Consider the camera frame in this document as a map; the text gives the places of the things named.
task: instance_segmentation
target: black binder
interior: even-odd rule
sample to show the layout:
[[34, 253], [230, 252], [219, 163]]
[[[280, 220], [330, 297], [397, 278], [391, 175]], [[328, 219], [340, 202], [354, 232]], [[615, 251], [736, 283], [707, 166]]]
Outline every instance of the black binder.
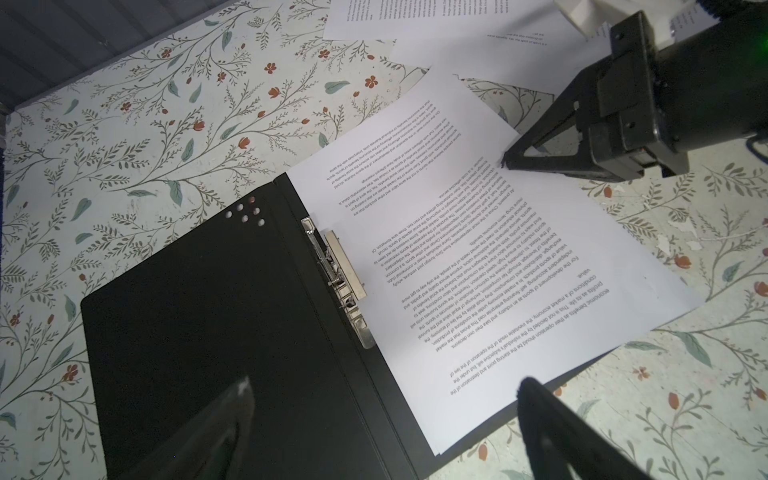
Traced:
[[83, 299], [110, 478], [244, 376], [238, 478], [424, 478], [514, 418], [512, 403], [433, 455], [307, 218], [280, 175]]

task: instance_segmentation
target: black cable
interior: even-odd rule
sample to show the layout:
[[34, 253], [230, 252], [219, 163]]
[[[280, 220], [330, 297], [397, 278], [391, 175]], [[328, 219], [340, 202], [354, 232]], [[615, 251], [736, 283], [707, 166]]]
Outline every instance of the black cable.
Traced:
[[752, 5], [752, 2], [745, 0], [698, 0], [698, 3], [706, 13], [719, 20], [728, 18]]
[[753, 135], [746, 140], [746, 149], [752, 152], [752, 155], [760, 159], [764, 164], [768, 165], [768, 156], [757, 151], [755, 148], [755, 143], [757, 142], [768, 142], [768, 131], [759, 132], [757, 135]]

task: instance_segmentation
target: leafy vine pattern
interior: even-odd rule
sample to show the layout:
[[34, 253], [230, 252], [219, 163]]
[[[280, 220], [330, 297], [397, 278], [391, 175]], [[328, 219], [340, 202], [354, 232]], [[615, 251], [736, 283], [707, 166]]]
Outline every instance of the leafy vine pattern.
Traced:
[[[425, 74], [391, 62], [390, 41], [324, 40], [329, 6], [240, 0], [9, 117], [0, 476], [105, 478], [82, 298], [349, 133]], [[553, 101], [464, 82], [520, 132]], [[580, 182], [710, 301], [556, 392], [658, 478], [759, 478], [752, 460], [768, 456], [768, 430], [755, 419], [768, 408], [768, 170], [743, 153], [692, 161], [678, 177]], [[672, 385], [680, 371], [685, 385]], [[594, 397], [597, 386], [628, 382], [638, 395]], [[722, 451], [699, 443], [713, 429]], [[31, 470], [18, 471], [22, 463]], [[515, 420], [435, 478], [477, 476], [477, 465], [531, 478]]]

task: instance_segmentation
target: stack of papers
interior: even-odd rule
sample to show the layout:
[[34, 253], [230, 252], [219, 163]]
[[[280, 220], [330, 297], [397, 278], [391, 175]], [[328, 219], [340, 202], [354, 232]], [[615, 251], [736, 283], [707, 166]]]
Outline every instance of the stack of papers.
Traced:
[[[680, 41], [715, 23], [694, 6], [671, 27]], [[560, 94], [611, 53], [608, 29], [584, 38], [551, 0], [334, 0], [323, 38], [396, 39], [395, 63]]]
[[[693, 9], [673, 28], [715, 22]], [[611, 53], [607, 32], [584, 38], [551, 0], [333, 0], [324, 38], [395, 38], [389, 60], [434, 67], [288, 174], [343, 238], [435, 455], [525, 376], [552, 380], [700, 304], [570, 179], [499, 168], [517, 133], [452, 77], [560, 94]]]

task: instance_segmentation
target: binder clip mechanism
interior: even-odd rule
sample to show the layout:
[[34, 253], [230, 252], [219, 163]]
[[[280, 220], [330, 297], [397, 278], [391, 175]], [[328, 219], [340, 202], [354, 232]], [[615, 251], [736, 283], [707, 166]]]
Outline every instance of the binder clip mechanism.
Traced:
[[317, 256], [317, 263], [320, 264], [325, 273], [328, 285], [333, 288], [336, 298], [339, 300], [340, 308], [346, 314], [346, 318], [355, 330], [362, 347], [364, 349], [373, 348], [376, 346], [376, 341], [373, 339], [368, 324], [358, 307], [358, 302], [366, 298], [366, 291], [346, 257], [339, 238], [336, 237], [333, 230], [329, 230], [323, 239], [310, 217], [302, 219], [301, 226], [310, 239]]

